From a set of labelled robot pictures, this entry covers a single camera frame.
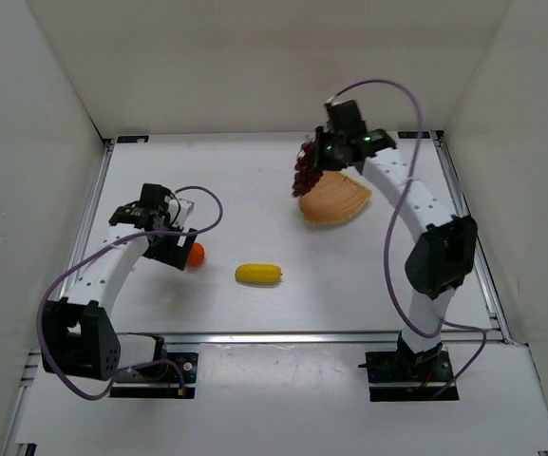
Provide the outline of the orange fake mandarin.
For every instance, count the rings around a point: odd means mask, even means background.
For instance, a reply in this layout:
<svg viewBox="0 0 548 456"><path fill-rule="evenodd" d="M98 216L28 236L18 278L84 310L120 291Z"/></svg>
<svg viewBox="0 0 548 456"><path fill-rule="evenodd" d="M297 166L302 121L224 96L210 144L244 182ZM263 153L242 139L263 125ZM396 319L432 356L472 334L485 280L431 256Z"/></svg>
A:
<svg viewBox="0 0 548 456"><path fill-rule="evenodd" d="M187 258L186 265L190 268L198 268L203 264L204 260L205 260L205 249L200 243L195 242L192 245L191 251Z"/></svg>

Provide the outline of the purple fake grape bunch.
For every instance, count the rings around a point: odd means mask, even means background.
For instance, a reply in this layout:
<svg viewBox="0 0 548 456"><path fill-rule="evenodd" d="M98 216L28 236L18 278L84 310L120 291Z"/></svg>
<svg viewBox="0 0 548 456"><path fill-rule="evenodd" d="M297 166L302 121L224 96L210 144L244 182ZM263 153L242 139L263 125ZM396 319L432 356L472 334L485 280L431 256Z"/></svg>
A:
<svg viewBox="0 0 548 456"><path fill-rule="evenodd" d="M314 142L304 142L296 156L292 186L294 198L310 193L323 176L322 171L314 169L315 151Z"/></svg>

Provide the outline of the yellow fake lemon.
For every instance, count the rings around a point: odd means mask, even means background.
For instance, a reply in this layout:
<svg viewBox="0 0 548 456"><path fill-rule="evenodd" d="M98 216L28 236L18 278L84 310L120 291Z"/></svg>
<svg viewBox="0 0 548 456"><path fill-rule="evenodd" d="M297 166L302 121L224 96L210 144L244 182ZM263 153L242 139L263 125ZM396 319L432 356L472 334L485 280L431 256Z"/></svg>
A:
<svg viewBox="0 0 548 456"><path fill-rule="evenodd" d="M245 263L235 271L236 281L249 285L275 285L282 276L282 269L273 264Z"/></svg>

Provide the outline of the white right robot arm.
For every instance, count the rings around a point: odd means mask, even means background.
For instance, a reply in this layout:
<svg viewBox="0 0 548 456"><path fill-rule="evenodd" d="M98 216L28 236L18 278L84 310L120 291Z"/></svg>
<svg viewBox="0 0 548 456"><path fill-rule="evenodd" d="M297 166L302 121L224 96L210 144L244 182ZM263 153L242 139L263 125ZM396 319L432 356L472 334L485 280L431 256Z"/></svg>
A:
<svg viewBox="0 0 548 456"><path fill-rule="evenodd" d="M396 142L382 129L360 129L354 136L319 126L305 148L314 174L355 168L393 207L390 224L402 220L415 244L405 262L412 288L408 311L398 315L405 326L397 349L383 354L381 375L406 381L432 370L442 353L441 330L451 298L474 267L478 226L439 203L413 176Z"/></svg>

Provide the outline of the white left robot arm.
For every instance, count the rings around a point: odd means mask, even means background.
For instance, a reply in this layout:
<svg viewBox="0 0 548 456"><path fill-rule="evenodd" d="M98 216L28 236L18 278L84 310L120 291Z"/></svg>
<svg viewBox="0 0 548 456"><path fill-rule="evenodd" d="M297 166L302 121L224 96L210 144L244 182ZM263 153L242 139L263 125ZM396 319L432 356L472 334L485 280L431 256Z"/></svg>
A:
<svg viewBox="0 0 548 456"><path fill-rule="evenodd" d="M194 203L159 184L144 184L140 198L118 207L109 219L102 256L81 267L76 282L57 301L48 301L42 330L50 357L67 376L109 380L118 370L151 363L163 355L163 339L146 332L117 334L113 305L135 263L153 259L183 270L194 241L186 219Z"/></svg>

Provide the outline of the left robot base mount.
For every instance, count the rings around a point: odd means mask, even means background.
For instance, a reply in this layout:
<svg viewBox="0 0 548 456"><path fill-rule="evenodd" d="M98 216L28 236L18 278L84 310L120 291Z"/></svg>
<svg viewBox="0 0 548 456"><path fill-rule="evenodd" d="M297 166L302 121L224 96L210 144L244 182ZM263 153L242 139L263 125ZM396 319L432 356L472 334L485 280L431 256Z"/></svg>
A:
<svg viewBox="0 0 548 456"><path fill-rule="evenodd" d="M131 370L120 375L109 392L118 399L174 399L195 398L198 380L197 351L167 351L170 365Z"/></svg>

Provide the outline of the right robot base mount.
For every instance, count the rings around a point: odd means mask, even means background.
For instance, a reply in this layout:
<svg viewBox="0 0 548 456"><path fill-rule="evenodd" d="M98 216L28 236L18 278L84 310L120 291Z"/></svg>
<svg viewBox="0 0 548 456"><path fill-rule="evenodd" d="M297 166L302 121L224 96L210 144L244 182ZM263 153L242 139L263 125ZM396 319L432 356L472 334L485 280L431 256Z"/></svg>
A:
<svg viewBox="0 0 548 456"><path fill-rule="evenodd" d="M358 365L366 372L372 403L454 402L460 396L455 384L448 351L414 370L401 364L396 351L368 351Z"/></svg>

